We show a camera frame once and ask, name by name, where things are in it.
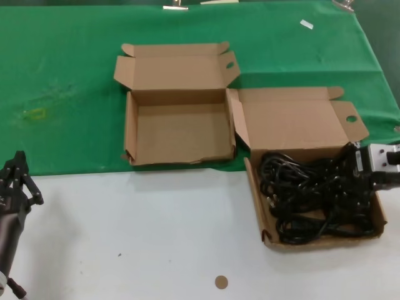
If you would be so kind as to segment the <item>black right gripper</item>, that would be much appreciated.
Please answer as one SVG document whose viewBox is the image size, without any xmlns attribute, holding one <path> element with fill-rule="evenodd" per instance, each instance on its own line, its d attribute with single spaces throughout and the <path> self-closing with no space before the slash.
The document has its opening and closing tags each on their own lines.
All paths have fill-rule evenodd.
<svg viewBox="0 0 400 300">
<path fill-rule="evenodd" d="M 348 143 L 343 147 L 342 175 L 346 191 L 370 198 L 373 190 L 371 160 L 366 146 Z"/>
</svg>

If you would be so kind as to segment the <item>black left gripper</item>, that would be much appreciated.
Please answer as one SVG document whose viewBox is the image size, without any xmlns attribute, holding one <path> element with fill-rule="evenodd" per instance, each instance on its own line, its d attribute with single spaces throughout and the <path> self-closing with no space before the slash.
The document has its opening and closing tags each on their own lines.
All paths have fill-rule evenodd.
<svg viewBox="0 0 400 300">
<path fill-rule="evenodd" d="M 24 193 L 24 186 L 31 198 Z M 13 220 L 25 225 L 30 205 L 43 205 L 44 199 L 32 177 L 28 175 L 28 164 L 24 151 L 16 151 L 1 171 L 1 221 Z"/>
</svg>

